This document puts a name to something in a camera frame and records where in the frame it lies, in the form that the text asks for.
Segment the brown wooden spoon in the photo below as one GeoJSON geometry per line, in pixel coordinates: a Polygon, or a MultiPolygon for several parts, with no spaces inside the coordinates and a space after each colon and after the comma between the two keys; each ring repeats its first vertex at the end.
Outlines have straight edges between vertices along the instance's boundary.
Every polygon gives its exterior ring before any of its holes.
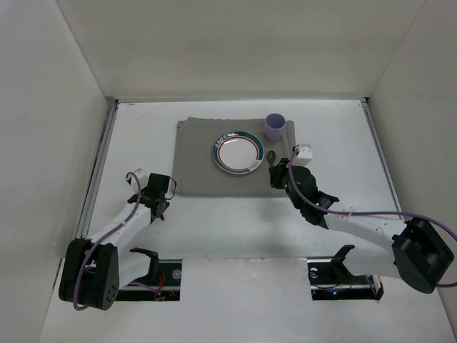
{"type": "Polygon", "coordinates": [[[276,164],[276,153],[275,153],[274,150],[270,150],[267,153],[267,161],[268,161],[268,164],[269,164],[270,167],[275,166],[275,164],[276,164]]]}

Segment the white plate green red rim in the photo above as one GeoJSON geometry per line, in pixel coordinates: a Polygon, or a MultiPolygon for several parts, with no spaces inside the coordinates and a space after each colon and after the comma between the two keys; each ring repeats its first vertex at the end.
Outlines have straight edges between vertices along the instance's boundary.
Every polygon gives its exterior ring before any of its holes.
{"type": "Polygon", "coordinates": [[[265,149],[257,136],[247,131],[233,131],[216,140],[212,157],[223,172],[244,175],[260,167],[265,149]]]}

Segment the grey cloth placemat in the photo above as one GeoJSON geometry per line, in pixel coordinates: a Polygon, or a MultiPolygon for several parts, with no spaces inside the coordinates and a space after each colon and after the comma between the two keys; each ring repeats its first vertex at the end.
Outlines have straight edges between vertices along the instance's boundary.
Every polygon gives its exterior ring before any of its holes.
{"type": "Polygon", "coordinates": [[[270,185],[268,162],[256,170],[236,175],[214,161],[217,139],[227,133],[245,131],[260,139],[264,151],[274,151],[276,161],[291,156],[296,145],[295,124],[286,121],[285,132],[276,142],[265,138],[264,119],[202,119],[189,117],[177,124],[173,179],[176,193],[187,197],[282,197],[285,193],[270,185]]]}

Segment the lilac plastic cup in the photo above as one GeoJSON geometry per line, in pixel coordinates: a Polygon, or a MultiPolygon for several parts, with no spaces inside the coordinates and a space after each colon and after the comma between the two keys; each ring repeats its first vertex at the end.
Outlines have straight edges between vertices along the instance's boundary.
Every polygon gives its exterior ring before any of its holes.
{"type": "Polygon", "coordinates": [[[286,120],[278,113],[269,114],[265,118],[264,135],[270,142],[278,141],[285,132],[286,120]]]}

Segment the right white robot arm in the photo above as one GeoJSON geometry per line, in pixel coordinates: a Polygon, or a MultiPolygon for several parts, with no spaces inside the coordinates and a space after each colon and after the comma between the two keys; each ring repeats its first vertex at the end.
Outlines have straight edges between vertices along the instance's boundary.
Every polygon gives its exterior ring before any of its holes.
{"type": "Polygon", "coordinates": [[[436,220],[405,212],[357,212],[320,191],[306,167],[295,166],[287,158],[277,161],[273,151],[267,154],[267,161],[271,186],[284,190],[308,223],[350,234],[379,248],[364,252],[346,244],[333,256],[309,259],[312,290],[336,293],[358,283],[367,285],[373,298],[380,299],[381,282],[375,278],[381,276],[401,279],[424,294],[456,286],[441,281],[454,254],[435,230],[436,220]]]}

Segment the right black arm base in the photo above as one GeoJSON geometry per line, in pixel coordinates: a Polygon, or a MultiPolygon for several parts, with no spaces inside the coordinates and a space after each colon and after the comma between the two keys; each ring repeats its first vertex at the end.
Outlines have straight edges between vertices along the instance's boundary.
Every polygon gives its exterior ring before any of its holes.
{"type": "Polygon", "coordinates": [[[382,280],[375,275],[352,275],[343,264],[354,245],[344,245],[332,257],[306,259],[313,301],[374,300],[384,295],[382,280]]]}

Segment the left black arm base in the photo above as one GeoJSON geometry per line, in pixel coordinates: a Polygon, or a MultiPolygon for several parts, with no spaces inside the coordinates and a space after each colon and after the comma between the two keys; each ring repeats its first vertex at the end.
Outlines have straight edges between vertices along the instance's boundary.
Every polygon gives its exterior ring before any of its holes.
{"type": "Polygon", "coordinates": [[[118,302],[177,302],[183,261],[161,259],[157,252],[133,248],[121,263],[118,302]]]}

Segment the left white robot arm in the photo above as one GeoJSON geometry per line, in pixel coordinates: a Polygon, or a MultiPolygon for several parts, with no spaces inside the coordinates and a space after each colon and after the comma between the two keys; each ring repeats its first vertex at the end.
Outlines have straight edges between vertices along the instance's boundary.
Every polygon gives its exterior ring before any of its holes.
{"type": "Polygon", "coordinates": [[[87,238],[73,239],[66,250],[59,285],[59,299],[76,311],[106,311],[115,301],[165,300],[165,286],[176,280],[157,252],[133,247],[133,238],[157,219],[164,219],[170,205],[168,192],[177,183],[163,174],[130,171],[126,181],[135,189],[120,214],[87,238]],[[141,291],[149,291],[146,297],[141,291]]]}

